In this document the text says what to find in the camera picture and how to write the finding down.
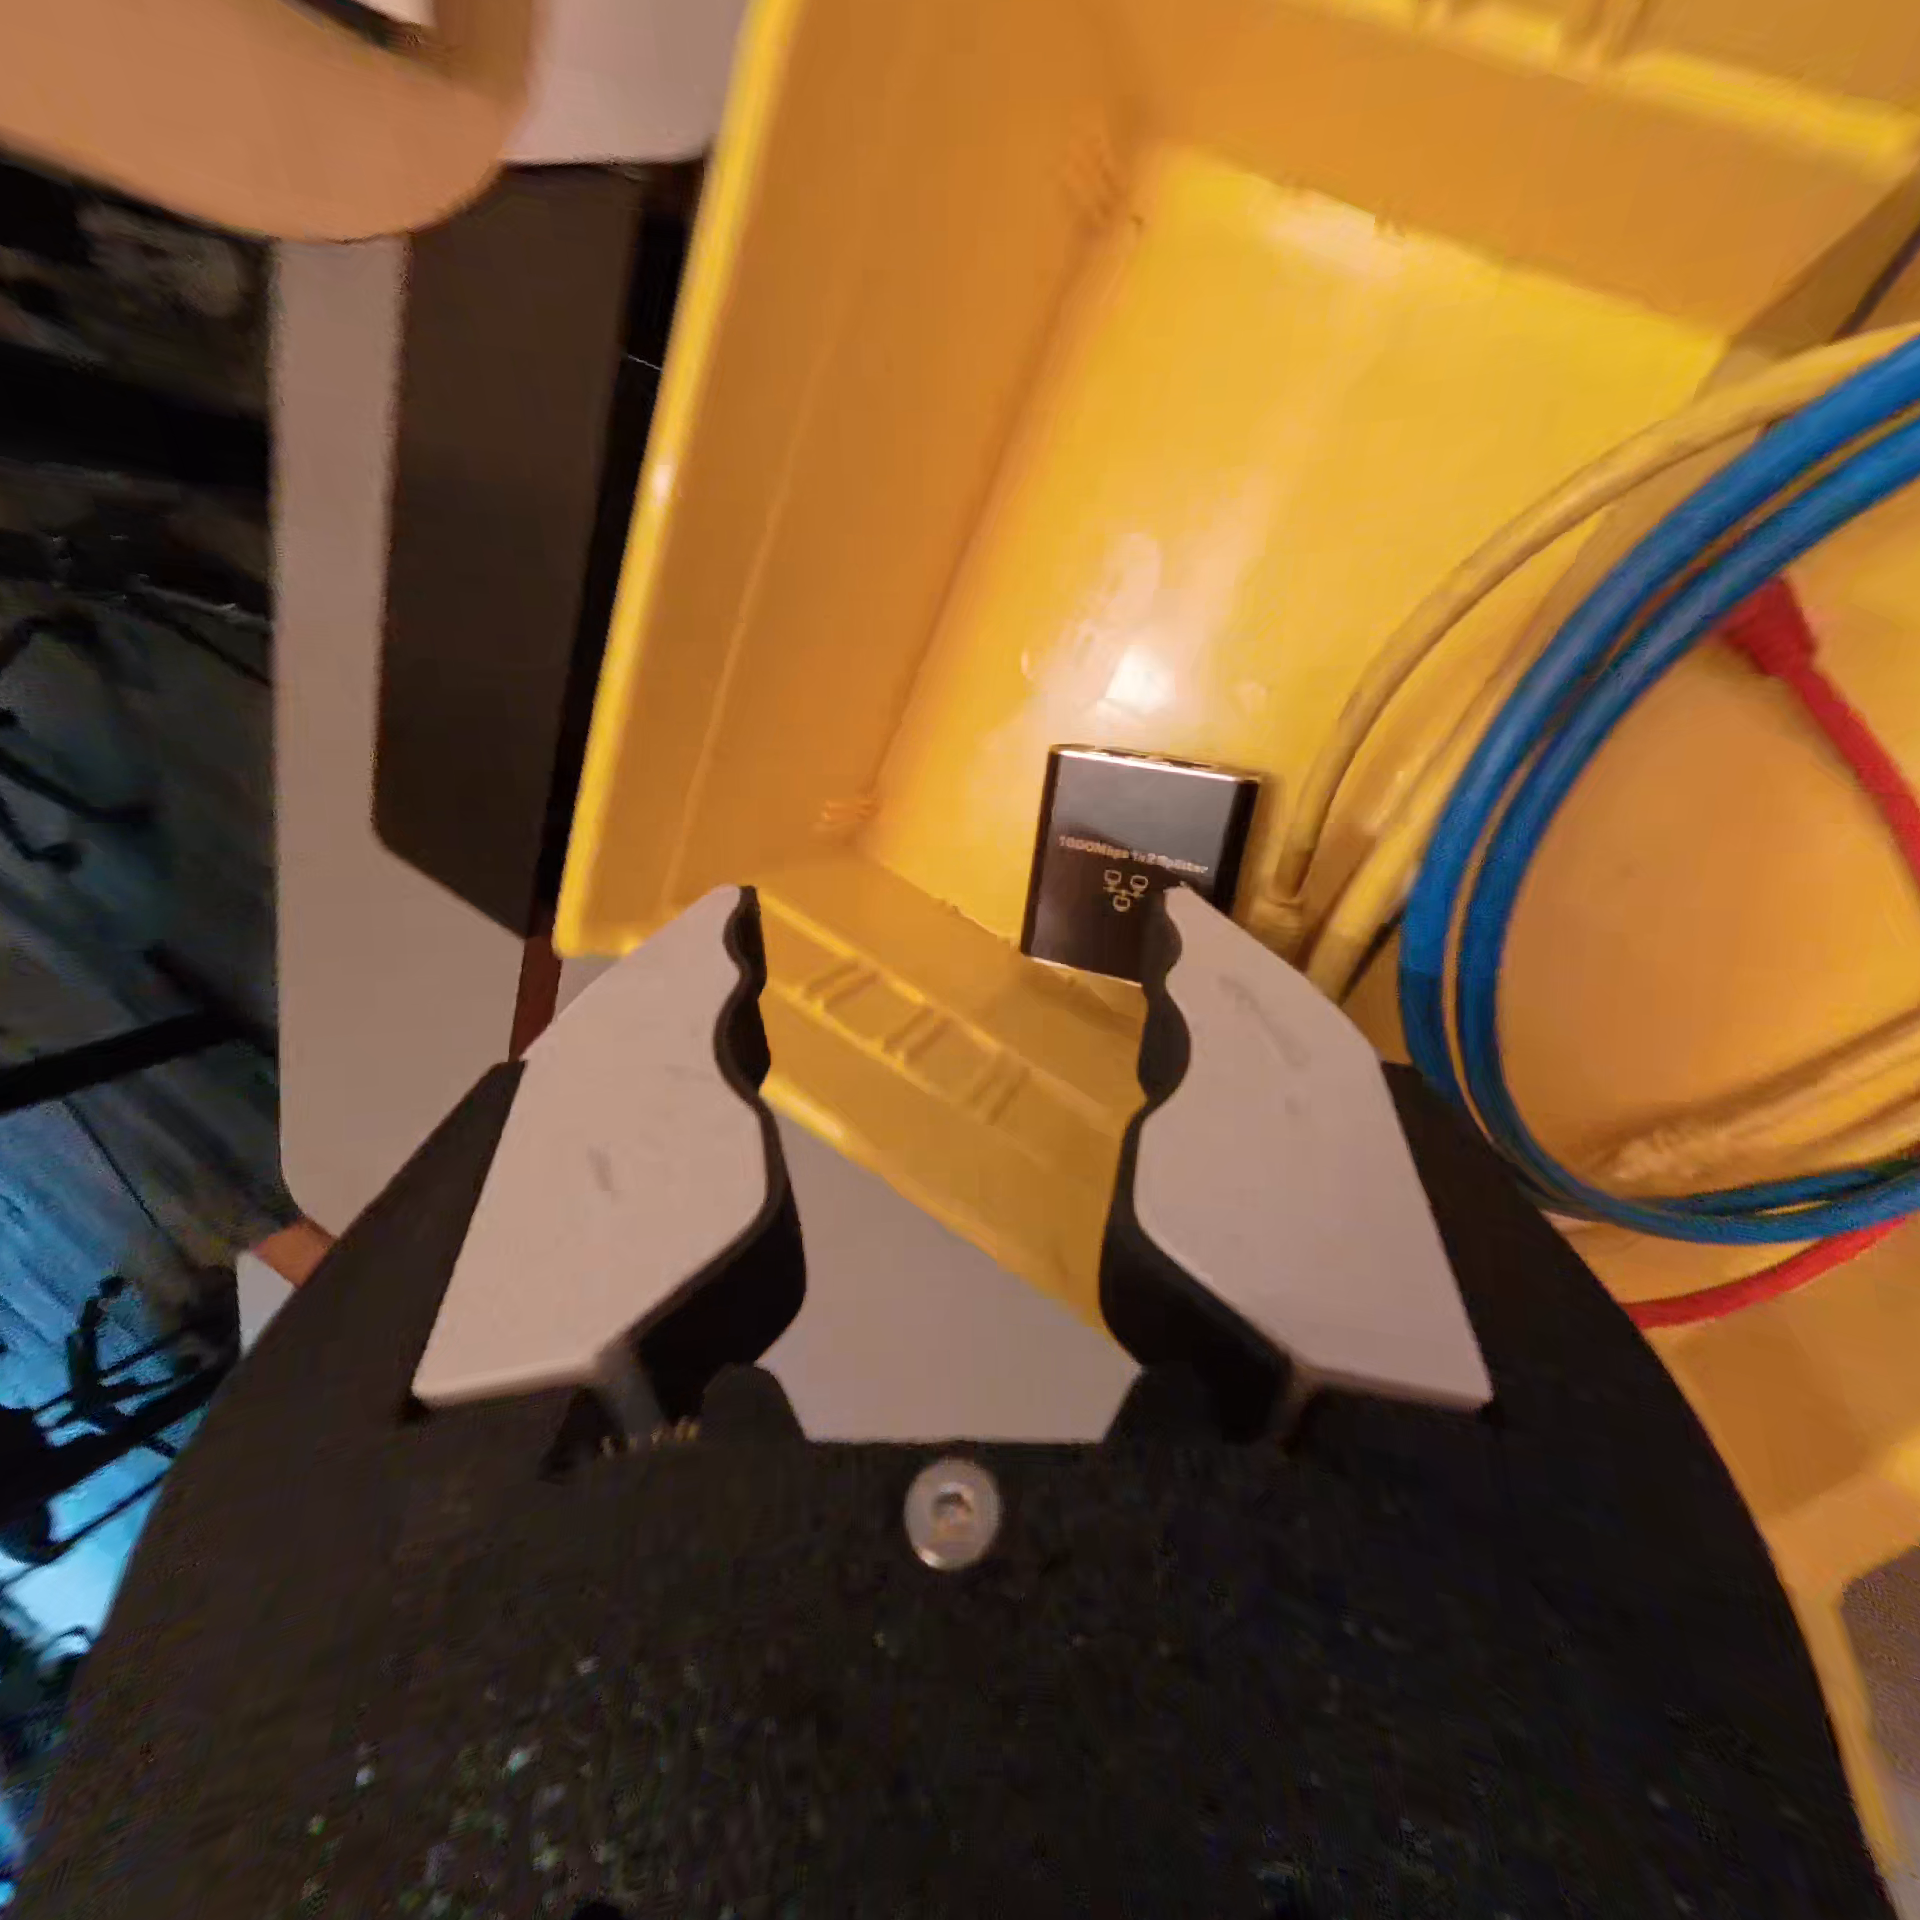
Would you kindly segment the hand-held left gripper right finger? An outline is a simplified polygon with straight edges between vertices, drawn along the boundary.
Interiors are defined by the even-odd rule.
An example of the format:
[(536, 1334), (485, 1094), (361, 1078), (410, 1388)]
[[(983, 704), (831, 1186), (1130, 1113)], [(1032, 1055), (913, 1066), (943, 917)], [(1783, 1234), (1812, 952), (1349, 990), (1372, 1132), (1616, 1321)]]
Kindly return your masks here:
[(1232, 1442), (1322, 1394), (1484, 1409), (1493, 1375), (1353, 1018), (1189, 887), (1153, 906), (1142, 994), (1096, 1263), (1140, 1373), (1196, 1390)]

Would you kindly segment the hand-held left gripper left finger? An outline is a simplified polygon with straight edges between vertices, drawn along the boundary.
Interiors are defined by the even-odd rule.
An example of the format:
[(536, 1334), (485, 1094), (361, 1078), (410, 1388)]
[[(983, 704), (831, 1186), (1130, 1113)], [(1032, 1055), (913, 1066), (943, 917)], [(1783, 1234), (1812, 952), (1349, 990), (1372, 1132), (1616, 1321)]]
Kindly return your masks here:
[(599, 976), (518, 1063), (414, 1399), (584, 1392), (618, 1433), (693, 1428), (807, 1297), (764, 1096), (765, 950), (722, 884)]

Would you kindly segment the black ethernet splitter box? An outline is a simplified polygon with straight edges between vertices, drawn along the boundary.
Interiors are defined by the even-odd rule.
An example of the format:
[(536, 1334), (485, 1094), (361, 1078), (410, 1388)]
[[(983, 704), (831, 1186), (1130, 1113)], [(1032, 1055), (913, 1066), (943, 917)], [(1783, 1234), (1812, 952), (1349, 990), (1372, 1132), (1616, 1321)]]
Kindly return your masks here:
[(1047, 751), (1018, 952), (1137, 984), (1167, 889), (1233, 909), (1261, 776), (1066, 743)]

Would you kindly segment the yellow plastic bin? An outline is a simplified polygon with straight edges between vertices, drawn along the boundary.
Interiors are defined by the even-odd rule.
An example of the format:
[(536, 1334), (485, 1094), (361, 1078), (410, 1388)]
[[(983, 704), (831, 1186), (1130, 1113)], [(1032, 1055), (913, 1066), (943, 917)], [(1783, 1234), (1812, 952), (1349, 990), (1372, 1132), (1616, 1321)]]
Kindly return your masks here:
[[(560, 901), (622, 952), (758, 884), (770, 1096), (1094, 1324), (1140, 994), (1017, 952), (1047, 751), (1261, 776), (1240, 913), (1356, 974), (1526, 658), (1704, 472), (1636, 481), (1415, 655), (1493, 537), (1853, 332), (1914, 237), (1914, 5), (756, 5), (615, 598)], [(1706, 642), (1519, 897), (1503, 1057), (1634, 1196), (1914, 1148), (1914, 884)], [(1876, 1847), (1914, 1870), (1914, 1222), (1661, 1329), (1759, 1520)]]

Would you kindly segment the wooden instruction board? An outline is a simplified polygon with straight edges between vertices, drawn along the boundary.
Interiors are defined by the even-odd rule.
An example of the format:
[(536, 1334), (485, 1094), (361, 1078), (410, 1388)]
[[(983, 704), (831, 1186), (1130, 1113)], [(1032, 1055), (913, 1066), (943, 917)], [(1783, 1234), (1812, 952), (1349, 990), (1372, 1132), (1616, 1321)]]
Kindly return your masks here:
[(4, 2), (2, 143), (177, 216), (295, 241), (410, 232), (493, 178), (538, 7)]

